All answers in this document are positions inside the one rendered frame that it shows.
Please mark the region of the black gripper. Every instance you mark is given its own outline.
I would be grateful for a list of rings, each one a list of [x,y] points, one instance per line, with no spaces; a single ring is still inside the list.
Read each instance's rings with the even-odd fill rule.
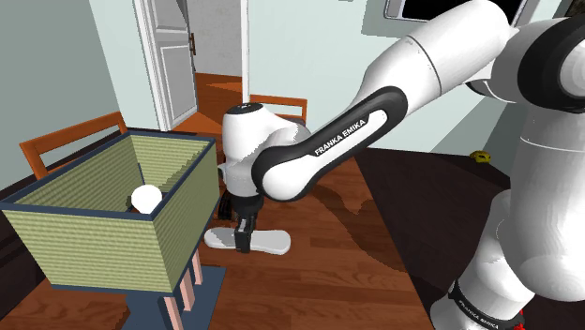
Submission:
[[[233,212],[237,217],[237,226],[233,237],[236,250],[241,253],[249,253],[251,236],[256,228],[256,216],[263,207],[263,196],[240,197],[225,191],[217,206],[217,218],[230,220]]]

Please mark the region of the white flat oblong object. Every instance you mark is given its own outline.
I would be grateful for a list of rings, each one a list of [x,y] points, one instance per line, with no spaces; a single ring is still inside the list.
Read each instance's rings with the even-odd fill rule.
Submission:
[[[218,227],[206,231],[204,243],[210,248],[236,249],[234,229]],[[291,237],[282,230],[255,230],[251,234],[250,249],[283,255],[290,250]]]

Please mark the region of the white ball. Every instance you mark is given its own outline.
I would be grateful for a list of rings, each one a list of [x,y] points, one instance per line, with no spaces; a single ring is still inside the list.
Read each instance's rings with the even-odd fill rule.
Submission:
[[[150,214],[162,201],[162,192],[153,185],[142,185],[134,189],[130,201],[141,214]]]

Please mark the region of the orange wooden chair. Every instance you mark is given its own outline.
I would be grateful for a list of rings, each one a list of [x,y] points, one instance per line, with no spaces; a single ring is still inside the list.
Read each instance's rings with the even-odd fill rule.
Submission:
[[[36,179],[41,179],[50,173],[41,159],[42,154],[111,127],[118,127],[121,134],[125,134],[128,131],[120,112],[112,112],[78,125],[66,127],[41,137],[21,142],[20,147],[34,176]]]
[[[251,94],[249,96],[249,100],[255,103],[263,103],[263,104],[274,104],[274,105],[281,105],[281,106],[293,106],[293,107],[300,107],[301,114],[284,114],[278,113],[277,116],[293,121],[295,123],[305,125],[307,121],[307,108],[308,108],[308,101],[304,98],[297,98],[297,97],[276,97],[276,96],[265,96],[265,95],[255,95]]]

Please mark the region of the white panelled door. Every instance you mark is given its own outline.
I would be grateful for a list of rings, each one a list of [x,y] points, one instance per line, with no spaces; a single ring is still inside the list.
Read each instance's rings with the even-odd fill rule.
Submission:
[[[133,0],[158,127],[198,111],[186,0]]]

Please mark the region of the green bin with blue frame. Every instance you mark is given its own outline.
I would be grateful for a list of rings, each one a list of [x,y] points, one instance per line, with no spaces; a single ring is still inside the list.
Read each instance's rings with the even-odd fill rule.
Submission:
[[[153,185],[150,214],[132,205]],[[208,330],[225,272],[198,247],[220,198],[216,144],[131,130],[0,201],[52,286],[122,293],[123,330]]]

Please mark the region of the dark window with white frame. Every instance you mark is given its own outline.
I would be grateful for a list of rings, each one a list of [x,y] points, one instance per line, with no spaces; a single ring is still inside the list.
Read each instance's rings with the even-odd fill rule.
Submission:
[[[472,0],[385,0],[384,17],[407,21],[429,21],[444,12]],[[496,4],[514,25],[527,0],[488,0]]]

